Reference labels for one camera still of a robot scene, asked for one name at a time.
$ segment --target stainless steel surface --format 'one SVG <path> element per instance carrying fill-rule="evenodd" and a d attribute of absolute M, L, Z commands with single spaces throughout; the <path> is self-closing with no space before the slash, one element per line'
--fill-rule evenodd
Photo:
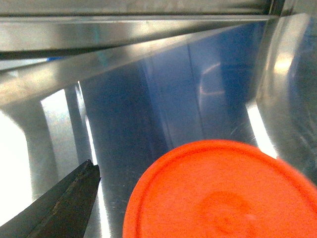
<path fill-rule="evenodd" d="M 264 25 L 2 72 L 0 158 L 17 173 L 0 173 L 2 222 L 92 159 L 102 180 L 85 236 L 119 238 L 136 182 L 161 155 L 205 138 L 256 144 L 245 103 Z"/>
<path fill-rule="evenodd" d="M 0 15 L 265 14 L 267 0 L 1 0 Z"/>
<path fill-rule="evenodd" d="M 16 173 L 0 173 L 1 221 L 92 159 L 102 181 L 85 236 L 121 237 L 146 168 L 206 138 L 258 145 L 317 183 L 314 28 L 300 14 L 2 72 L 0 158 Z"/>
<path fill-rule="evenodd" d="M 251 124 L 265 127 L 257 137 L 259 147 L 316 183 L 315 28 L 315 21 L 306 14 L 267 23 L 247 106 L 259 112 L 250 116 Z M 256 134 L 259 126 L 253 129 Z"/>
<path fill-rule="evenodd" d="M 254 15 L 3 17 L 0 18 L 0 51 L 108 48 L 270 18 Z"/>

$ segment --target orange lid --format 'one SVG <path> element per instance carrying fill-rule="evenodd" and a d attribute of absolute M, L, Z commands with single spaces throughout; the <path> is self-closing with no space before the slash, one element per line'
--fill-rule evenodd
<path fill-rule="evenodd" d="M 316 238 L 317 190 L 258 148 L 193 142 L 159 158 L 131 195 L 124 238 Z"/>

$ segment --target metal panel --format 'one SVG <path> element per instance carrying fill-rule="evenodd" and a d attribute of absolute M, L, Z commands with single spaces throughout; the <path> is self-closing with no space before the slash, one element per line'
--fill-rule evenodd
<path fill-rule="evenodd" d="M 118 16 L 0 18 L 1 58 L 19 51 L 108 48 L 217 29 L 270 16 Z M 45 57 L 45 53 L 36 57 Z"/>
<path fill-rule="evenodd" d="M 267 0 L 1 0 L 0 15 L 265 14 Z"/>
<path fill-rule="evenodd" d="M 244 103 L 264 25 L 140 43 L 19 68 L 16 77 L 9 72 L 0 75 L 1 109 L 18 121 L 26 138 L 45 121 L 39 101 L 59 89 L 74 89 L 74 96 L 66 93 L 71 123 L 65 122 L 65 131 L 73 131 L 68 136 L 75 137 L 69 150 L 76 146 L 77 153 L 90 154 L 102 177 L 87 238 L 122 237 L 126 205 L 136 182 L 175 146 L 205 138 L 255 144 Z M 26 114 L 42 119 L 27 123 Z M 29 157 L 32 191 L 41 191 L 43 180 L 46 186 L 53 185 L 60 174 L 54 145 L 63 141 L 47 134 L 42 143 L 28 141 L 28 147 L 45 143 L 53 152 L 50 163 L 42 163 L 41 154 Z"/>
<path fill-rule="evenodd" d="M 276 154 L 317 183 L 316 22 L 306 14 L 268 22 L 249 110 L 259 110 Z"/>

